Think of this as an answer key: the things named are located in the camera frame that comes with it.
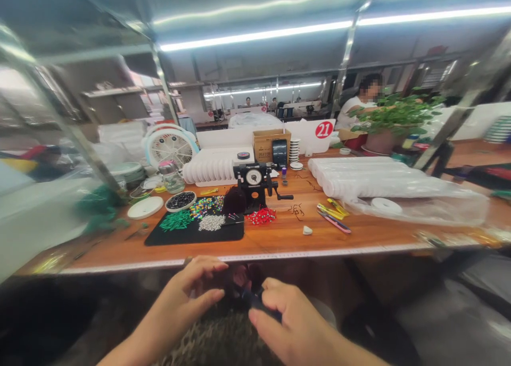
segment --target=white fan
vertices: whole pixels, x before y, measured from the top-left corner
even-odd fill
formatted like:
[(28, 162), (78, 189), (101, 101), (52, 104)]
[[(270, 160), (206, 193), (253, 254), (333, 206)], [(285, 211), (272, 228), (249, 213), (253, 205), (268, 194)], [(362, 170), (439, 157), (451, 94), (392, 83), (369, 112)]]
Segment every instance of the white fan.
[(193, 133), (173, 124), (159, 124), (148, 129), (142, 145), (147, 161), (156, 169), (166, 160), (174, 160), (179, 169), (183, 169), (199, 152)]

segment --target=plant pot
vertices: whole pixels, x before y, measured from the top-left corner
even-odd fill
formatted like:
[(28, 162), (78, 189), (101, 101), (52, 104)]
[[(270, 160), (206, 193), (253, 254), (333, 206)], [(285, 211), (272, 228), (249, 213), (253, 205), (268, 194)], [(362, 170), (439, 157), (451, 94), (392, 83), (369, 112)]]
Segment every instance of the plant pot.
[(368, 134), (366, 148), (380, 154), (392, 154), (396, 145), (402, 145), (408, 133), (393, 134), (390, 129), (382, 130), (380, 133)]

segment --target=red beads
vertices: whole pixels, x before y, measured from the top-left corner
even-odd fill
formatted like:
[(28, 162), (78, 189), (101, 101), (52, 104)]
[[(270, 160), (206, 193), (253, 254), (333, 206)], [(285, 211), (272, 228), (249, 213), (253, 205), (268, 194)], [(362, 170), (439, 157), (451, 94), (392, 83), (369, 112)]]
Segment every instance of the red beads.
[(277, 218), (275, 214), (277, 214), (275, 210), (264, 208), (246, 217), (252, 222), (252, 225), (266, 225)]

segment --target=right hand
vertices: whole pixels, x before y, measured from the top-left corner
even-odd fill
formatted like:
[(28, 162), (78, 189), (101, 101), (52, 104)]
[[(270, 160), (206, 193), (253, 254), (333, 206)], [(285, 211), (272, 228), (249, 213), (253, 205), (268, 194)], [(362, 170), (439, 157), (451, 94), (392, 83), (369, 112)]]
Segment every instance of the right hand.
[(288, 365), (338, 365), (343, 337), (318, 313), (296, 286), (267, 278), (262, 302), (282, 313), (282, 325), (261, 310), (251, 309), (250, 321), (259, 336)]

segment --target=worker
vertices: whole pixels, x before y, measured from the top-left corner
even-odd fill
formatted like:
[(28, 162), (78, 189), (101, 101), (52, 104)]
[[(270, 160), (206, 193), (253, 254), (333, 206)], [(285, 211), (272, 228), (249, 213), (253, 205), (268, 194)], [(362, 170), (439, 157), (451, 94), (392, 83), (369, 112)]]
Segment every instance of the worker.
[(358, 92), (346, 101), (337, 117), (335, 129), (351, 128), (358, 123), (356, 114), (371, 112), (378, 109), (375, 101), (382, 92), (383, 77), (378, 73), (365, 76), (360, 82)]
[[(165, 356), (182, 336), (225, 292), (211, 289), (191, 298), (204, 277), (228, 265), (215, 257), (194, 258), (167, 283), (135, 331), (112, 350), (99, 366), (146, 366)], [(282, 324), (262, 310), (251, 309), (249, 319), (261, 339), (286, 365), (385, 366), (385, 362), (348, 341), (331, 327), (295, 286), (267, 278), (263, 303), (282, 313)]]
[(270, 102), (269, 111), (277, 111), (277, 97), (273, 97)]

